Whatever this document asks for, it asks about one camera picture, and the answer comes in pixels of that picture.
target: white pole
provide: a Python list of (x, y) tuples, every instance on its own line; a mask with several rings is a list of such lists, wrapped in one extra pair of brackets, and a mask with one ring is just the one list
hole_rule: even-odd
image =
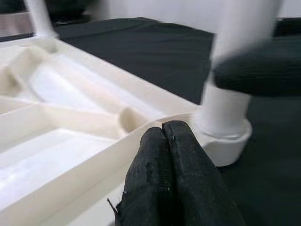
[(44, 0), (25, 0), (36, 37), (56, 37)]
[[(226, 0), (226, 8), (211, 54), (216, 62), (271, 38), (282, 0)], [(216, 138), (241, 136), (250, 97), (217, 88), (209, 76), (196, 124)]]

